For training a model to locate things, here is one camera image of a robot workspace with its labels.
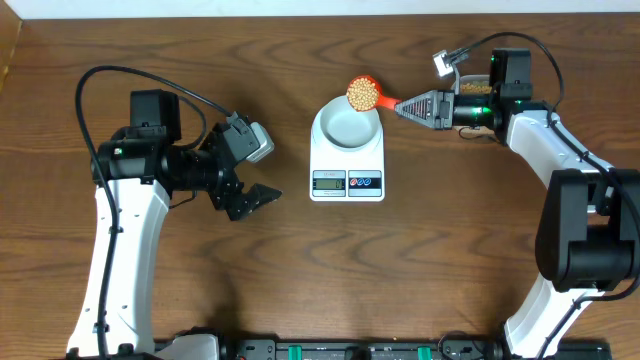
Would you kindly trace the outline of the red measuring scoop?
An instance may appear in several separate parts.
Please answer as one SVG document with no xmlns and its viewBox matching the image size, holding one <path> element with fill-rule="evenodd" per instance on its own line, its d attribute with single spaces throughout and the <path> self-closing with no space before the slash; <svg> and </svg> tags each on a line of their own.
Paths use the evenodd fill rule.
<svg viewBox="0 0 640 360">
<path fill-rule="evenodd" d="M 374 108 L 383 107 L 383 108 L 387 108 L 387 109 L 390 109 L 390 110 L 394 110 L 395 105 L 400 103 L 400 100 L 398 100 L 398 99 L 394 99 L 394 98 L 391 98 L 391 97 L 384 96 L 382 94 L 382 90 L 381 90 L 380 84 L 373 77 L 371 77 L 369 75 L 361 75 L 361 76 L 358 76 L 356 78 L 359 78 L 359 77 L 366 77 L 366 78 L 368 78 L 369 80 L 373 81 L 376 84 L 376 88 L 377 88 L 377 90 L 379 92 L 379 99 L 378 99 L 378 102 L 377 102 L 377 104 L 376 104 L 376 106 Z"/>
</svg>

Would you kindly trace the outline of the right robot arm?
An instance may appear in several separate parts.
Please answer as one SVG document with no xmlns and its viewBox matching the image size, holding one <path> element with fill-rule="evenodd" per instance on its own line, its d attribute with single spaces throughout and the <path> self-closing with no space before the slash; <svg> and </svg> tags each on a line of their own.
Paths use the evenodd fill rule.
<svg viewBox="0 0 640 360">
<path fill-rule="evenodd" d="M 545 185 L 535 237 L 539 274 L 485 356 L 554 358 L 561 337 L 587 306 L 622 300 L 639 287 L 639 173 L 595 156 L 554 106 L 533 100 L 529 50 L 493 50 L 489 85 L 485 95 L 432 90 L 392 108 L 435 130 L 493 131 Z"/>
</svg>

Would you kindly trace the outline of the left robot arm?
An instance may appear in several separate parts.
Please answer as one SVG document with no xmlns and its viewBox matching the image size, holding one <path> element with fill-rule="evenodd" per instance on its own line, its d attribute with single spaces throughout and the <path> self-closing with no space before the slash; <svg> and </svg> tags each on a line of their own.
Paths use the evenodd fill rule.
<svg viewBox="0 0 640 360">
<path fill-rule="evenodd" d="M 151 302 L 159 235 L 175 191 L 208 193 L 230 220 L 246 218 L 281 195 L 262 184 L 246 189 L 234 169 L 256 163 L 274 143 L 239 114 L 180 144 L 180 104 L 165 90 L 134 91 L 130 124 L 98 149 L 96 239 L 88 286 L 68 345 L 69 359 L 228 359 L 218 337 L 192 329 L 166 345 L 152 335 Z"/>
</svg>

